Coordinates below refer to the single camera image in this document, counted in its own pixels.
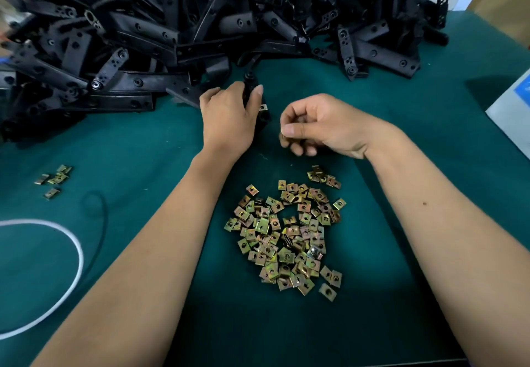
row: white cord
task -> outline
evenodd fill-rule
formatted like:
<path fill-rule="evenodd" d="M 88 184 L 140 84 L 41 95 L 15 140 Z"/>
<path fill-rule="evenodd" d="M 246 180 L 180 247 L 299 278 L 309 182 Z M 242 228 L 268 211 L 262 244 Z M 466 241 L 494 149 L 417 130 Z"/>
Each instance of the white cord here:
<path fill-rule="evenodd" d="M 77 250 L 77 255 L 79 256 L 79 266 L 77 267 L 77 273 L 75 274 L 74 281 L 71 283 L 70 287 L 66 291 L 66 293 L 59 299 L 55 305 L 50 308 L 48 311 L 46 311 L 42 316 L 38 317 L 35 321 L 24 325 L 21 328 L 15 329 L 11 332 L 7 332 L 5 334 L 0 334 L 0 340 L 10 338 L 12 336 L 21 334 L 30 328 L 33 328 L 38 323 L 42 322 L 44 319 L 48 318 L 55 310 L 57 310 L 61 304 L 64 303 L 64 301 L 70 296 L 70 294 L 74 291 L 75 287 L 77 286 L 77 283 L 79 282 L 79 279 L 81 279 L 81 272 L 83 272 L 83 263 L 84 263 L 84 256 L 83 256 L 83 249 L 81 248 L 81 243 L 79 243 L 79 240 L 77 239 L 74 234 L 62 227 L 61 225 L 53 222 L 43 221 L 41 219 L 12 219 L 10 221 L 0 221 L 0 227 L 1 226 L 12 226 L 12 225 L 43 225 L 48 226 L 52 229 L 56 229 L 60 232 L 63 232 L 68 238 L 74 243 L 75 248 Z"/>

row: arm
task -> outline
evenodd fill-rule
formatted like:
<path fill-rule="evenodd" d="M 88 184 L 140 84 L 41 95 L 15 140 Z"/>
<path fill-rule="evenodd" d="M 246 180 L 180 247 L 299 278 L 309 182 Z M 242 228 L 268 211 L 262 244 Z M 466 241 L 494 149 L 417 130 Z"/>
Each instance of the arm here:
<path fill-rule="evenodd" d="M 370 161 L 474 365 L 529 365 L 530 252 L 395 126 L 327 95 L 292 103 L 280 122 L 282 146 L 297 155 L 315 155 L 318 145 L 326 144 Z"/>
<path fill-rule="evenodd" d="M 254 136 L 263 88 L 243 107 L 243 83 L 201 97 L 204 148 L 148 223 L 32 364 L 156 366 L 169 350 L 211 214 Z"/>

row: green mat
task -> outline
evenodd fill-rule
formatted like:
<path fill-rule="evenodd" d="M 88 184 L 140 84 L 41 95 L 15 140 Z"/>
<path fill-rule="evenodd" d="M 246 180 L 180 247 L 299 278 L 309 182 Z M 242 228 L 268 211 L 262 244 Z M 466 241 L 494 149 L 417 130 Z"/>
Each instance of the green mat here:
<path fill-rule="evenodd" d="M 317 162 L 342 182 L 326 192 L 344 198 L 342 222 L 327 229 L 324 264 L 343 273 L 334 303 L 262 284 L 242 256 L 237 233 L 222 229 L 249 183 L 265 195 L 277 180 L 306 182 L 315 160 L 296 158 L 278 142 L 278 118 L 291 101 L 327 92 L 395 123 L 452 182 L 530 246 L 530 163 L 483 112 L 530 67 L 530 54 L 473 14 L 452 13 L 448 47 L 424 43 L 412 80 L 371 68 L 348 82 L 310 59 L 267 60 L 256 68 L 274 121 L 236 164 L 222 191 L 191 285 L 171 365 L 365 366 L 461 358 L 366 162 L 335 154 Z M 233 79 L 242 77 L 234 70 Z M 192 108 L 161 100 L 143 114 L 92 115 L 47 142 L 0 147 L 0 220 L 43 218 L 79 237 L 85 274 L 46 321 L 0 342 L 1 366 L 26 366 L 110 263 L 157 210 L 202 146 Z M 74 167 L 52 201 L 33 181 L 60 164 Z M 281 216 L 294 214 L 284 210 Z M 0 231 L 0 330 L 26 324 L 70 285 L 75 249 L 42 226 Z M 274 338 L 270 350 L 259 345 Z"/>

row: blue label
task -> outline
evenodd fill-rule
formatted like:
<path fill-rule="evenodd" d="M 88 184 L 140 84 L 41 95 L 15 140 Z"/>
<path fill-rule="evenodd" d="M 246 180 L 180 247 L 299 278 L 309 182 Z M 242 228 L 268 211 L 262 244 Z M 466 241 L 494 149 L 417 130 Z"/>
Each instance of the blue label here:
<path fill-rule="evenodd" d="M 530 75 L 528 75 L 519 86 L 514 89 L 514 91 L 528 106 L 530 106 Z"/>

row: person's right hand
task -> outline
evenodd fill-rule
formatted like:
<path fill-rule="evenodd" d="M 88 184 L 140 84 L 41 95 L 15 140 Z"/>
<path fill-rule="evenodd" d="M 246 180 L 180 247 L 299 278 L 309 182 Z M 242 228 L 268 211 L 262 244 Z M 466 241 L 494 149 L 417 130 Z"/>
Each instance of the person's right hand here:
<path fill-rule="evenodd" d="M 346 156 L 362 159 L 366 151 L 392 124 L 321 93 L 291 103 L 280 118 L 280 143 L 296 156 L 315 156 L 319 145 L 327 145 Z"/>

